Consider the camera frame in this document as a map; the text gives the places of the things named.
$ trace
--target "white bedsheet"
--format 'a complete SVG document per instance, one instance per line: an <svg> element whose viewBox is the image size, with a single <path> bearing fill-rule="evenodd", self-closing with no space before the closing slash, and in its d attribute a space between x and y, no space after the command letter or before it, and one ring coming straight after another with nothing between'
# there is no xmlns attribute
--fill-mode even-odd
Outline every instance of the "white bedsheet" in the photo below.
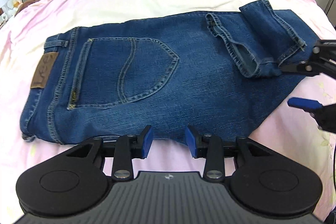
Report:
<svg viewBox="0 0 336 224"><path fill-rule="evenodd" d="M29 93L43 43L51 35L76 26L161 17L194 10L238 11L255 0L42 0L23 10L0 31L0 223L8 224L22 211L15 194L18 176L26 169L68 148L21 139L19 118ZM272 7L291 9L322 39L336 39L336 32L314 0L270 0ZM336 81L320 75L306 78L291 96L336 102ZM335 206L332 183L332 151L335 138L319 131L314 119L285 103L252 133L251 138L311 168L323 181L323 195L315 215L324 219ZM111 170L107 160L104 172ZM227 175L233 172L227 161ZM192 159L188 149L169 140L154 141L146 160L133 160L138 170L202 173L204 160Z"/></svg>

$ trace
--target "screw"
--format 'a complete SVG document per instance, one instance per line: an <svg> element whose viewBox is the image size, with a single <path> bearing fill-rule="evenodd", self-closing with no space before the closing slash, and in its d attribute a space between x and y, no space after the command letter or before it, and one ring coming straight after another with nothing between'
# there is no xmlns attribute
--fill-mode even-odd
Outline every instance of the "screw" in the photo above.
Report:
<svg viewBox="0 0 336 224"><path fill-rule="evenodd" d="M118 170L114 172L114 176L118 179L126 179L131 175L131 173L127 170Z"/></svg>
<svg viewBox="0 0 336 224"><path fill-rule="evenodd" d="M223 175L223 173L218 170L210 170L206 173L206 175L208 178L211 179L219 179Z"/></svg>
<svg viewBox="0 0 336 224"><path fill-rule="evenodd" d="M313 68L310 65L306 66L306 71L312 71L312 70Z"/></svg>
<svg viewBox="0 0 336 224"><path fill-rule="evenodd" d="M320 47L313 48L313 53L319 53L319 52L320 52Z"/></svg>

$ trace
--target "brown leather label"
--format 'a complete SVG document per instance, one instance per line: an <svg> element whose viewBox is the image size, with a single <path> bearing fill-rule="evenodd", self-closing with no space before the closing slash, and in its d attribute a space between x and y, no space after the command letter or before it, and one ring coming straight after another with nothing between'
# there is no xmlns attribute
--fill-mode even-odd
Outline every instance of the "brown leather label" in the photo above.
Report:
<svg viewBox="0 0 336 224"><path fill-rule="evenodd" d="M48 52L44 54L37 65L34 73L33 80L31 81L30 88L43 88L45 87L51 69L53 68L54 62L57 58L58 52Z"/></svg>

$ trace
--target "back pocket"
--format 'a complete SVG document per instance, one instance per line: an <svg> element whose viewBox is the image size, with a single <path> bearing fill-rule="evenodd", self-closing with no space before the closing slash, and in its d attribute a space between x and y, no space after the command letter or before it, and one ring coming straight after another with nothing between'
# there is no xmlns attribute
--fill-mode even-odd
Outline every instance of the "back pocket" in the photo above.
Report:
<svg viewBox="0 0 336 224"><path fill-rule="evenodd" d="M90 38L82 47L68 109L110 108L159 91L179 61L163 42L152 38Z"/></svg>

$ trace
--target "denim fabric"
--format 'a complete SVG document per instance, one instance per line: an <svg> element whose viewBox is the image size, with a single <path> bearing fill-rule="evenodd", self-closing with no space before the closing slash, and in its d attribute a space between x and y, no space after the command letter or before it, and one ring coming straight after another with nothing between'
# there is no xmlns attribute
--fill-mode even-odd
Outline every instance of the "denim fabric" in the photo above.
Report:
<svg viewBox="0 0 336 224"><path fill-rule="evenodd" d="M268 0L241 12L191 12L77 27L49 37L58 52L44 89L21 115L27 141L77 144L137 134L184 141L196 126L225 140L248 136L303 79L279 66L307 59L318 39Z"/></svg>

